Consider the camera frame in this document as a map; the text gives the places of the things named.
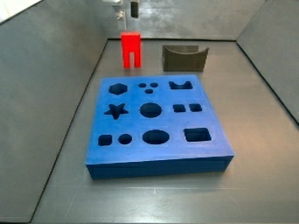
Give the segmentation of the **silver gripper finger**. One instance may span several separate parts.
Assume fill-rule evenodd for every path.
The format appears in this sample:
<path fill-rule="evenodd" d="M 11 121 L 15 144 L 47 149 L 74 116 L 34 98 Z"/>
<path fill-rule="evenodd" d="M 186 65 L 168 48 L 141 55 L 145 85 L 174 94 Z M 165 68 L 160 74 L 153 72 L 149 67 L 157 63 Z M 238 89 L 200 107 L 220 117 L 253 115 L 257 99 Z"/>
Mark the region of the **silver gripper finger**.
<path fill-rule="evenodd" d="M 130 0 L 130 17 L 138 18 L 138 0 Z"/>
<path fill-rule="evenodd" d="M 122 0 L 113 0 L 112 1 L 112 8 L 113 8 L 113 11 L 116 13 L 116 19 L 117 20 L 121 20 L 125 18 L 125 11 L 122 9 Z"/>

